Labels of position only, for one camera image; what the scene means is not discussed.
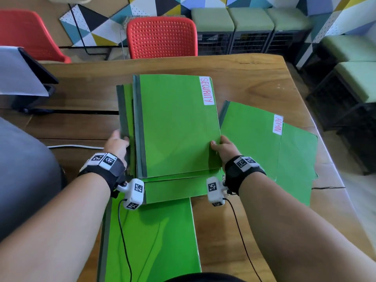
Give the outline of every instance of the green cushion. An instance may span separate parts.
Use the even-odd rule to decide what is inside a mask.
[[[274,22],[276,31],[310,30],[312,23],[299,9],[270,8],[266,12]]]
[[[334,69],[364,103],[376,102],[376,62],[342,62]]]
[[[234,24],[225,8],[195,8],[191,14],[198,32],[234,31]]]
[[[261,8],[229,8],[236,32],[267,31],[274,23]]]
[[[376,61],[376,45],[365,36],[326,36],[321,44],[338,62]]]

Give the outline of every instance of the white tracking device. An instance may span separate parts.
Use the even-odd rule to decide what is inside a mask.
[[[208,200],[214,207],[224,205],[224,191],[228,188],[223,186],[223,182],[220,182],[215,176],[210,177],[206,180],[206,189],[208,190]]]
[[[143,181],[134,178],[129,183],[118,185],[116,190],[125,193],[123,207],[127,210],[135,210],[140,207],[144,201],[145,184]]]

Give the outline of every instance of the label with red text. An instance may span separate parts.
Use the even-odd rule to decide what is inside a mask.
[[[274,115],[273,133],[282,135],[283,116]]]
[[[214,105],[213,91],[211,88],[210,77],[199,76],[204,105]]]

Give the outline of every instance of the wrist-mounted device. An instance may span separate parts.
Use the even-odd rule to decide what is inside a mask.
[[[101,175],[110,187],[111,197],[117,197],[118,192],[115,189],[125,182],[125,166],[117,156],[112,153],[94,154],[82,166],[78,176],[90,172]]]
[[[223,183],[228,189],[239,195],[239,188],[243,180],[253,172],[266,175],[261,166],[249,156],[238,155],[230,159],[224,166],[226,180]]]

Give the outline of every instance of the red perforated chair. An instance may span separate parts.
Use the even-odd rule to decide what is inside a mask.
[[[197,56],[194,22],[180,17],[135,18],[127,25],[132,59]]]
[[[61,53],[38,14],[28,10],[0,10],[0,45],[23,47],[38,61],[71,62]]]

